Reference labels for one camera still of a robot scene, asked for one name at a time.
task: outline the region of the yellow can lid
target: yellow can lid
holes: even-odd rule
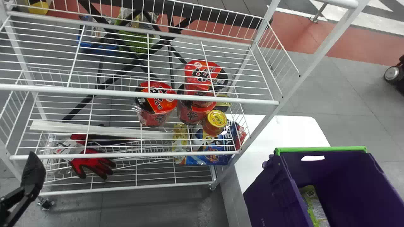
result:
[[[227,124],[226,115],[222,111],[216,109],[210,111],[206,119],[213,127],[217,128],[222,128]]]

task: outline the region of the red noodle cup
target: red noodle cup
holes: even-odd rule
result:
[[[179,95],[183,94],[183,87],[180,86],[180,89],[177,91]],[[216,102],[212,102],[212,104],[208,107],[197,107],[192,105],[193,101],[187,100],[179,100],[177,107],[177,116],[178,118],[185,124],[188,125],[196,125],[203,121],[206,118],[206,115],[215,107]]]
[[[206,61],[192,60],[185,66],[185,94],[213,96],[214,85],[215,92],[220,92],[227,85],[227,74],[216,63],[208,61],[210,76]],[[194,105],[198,107],[208,107],[211,102],[194,101]]]
[[[135,91],[148,92],[148,86],[148,82],[143,82]],[[170,85],[159,81],[150,81],[150,92],[175,94]],[[176,99],[135,98],[134,110],[143,126],[158,127],[167,120],[176,105]]]

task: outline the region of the crate handle hole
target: crate handle hole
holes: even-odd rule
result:
[[[324,157],[324,155],[322,156],[310,156],[310,155],[306,155],[304,156],[301,161],[303,162],[312,162],[312,161],[321,161],[326,159],[326,157]]]

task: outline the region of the green basket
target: green basket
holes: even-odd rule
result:
[[[120,24],[120,20],[115,21],[115,25]],[[128,32],[128,31],[118,31],[119,37],[122,40],[127,40],[128,42],[125,42],[125,45],[131,46],[130,49],[132,52],[135,53],[147,53],[147,35],[146,34],[141,34],[141,33],[136,33],[136,32]],[[149,44],[152,43],[152,38],[154,38],[154,35],[149,35]]]

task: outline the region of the yellow object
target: yellow object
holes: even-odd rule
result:
[[[216,128],[222,128],[227,124],[226,115],[219,110],[210,111],[206,119],[212,126]]]
[[[28,11],[30,13],[34,13],[34,14],[46,15],[46,13],[48,12],[48,9],[49,9],[49,5],[46,2],[46,0],[43,0],[43,2],[37,2],[37,3],[31,4],[31,6],[35,7],[35,8],[30,7],[30,8],[28,8]]]

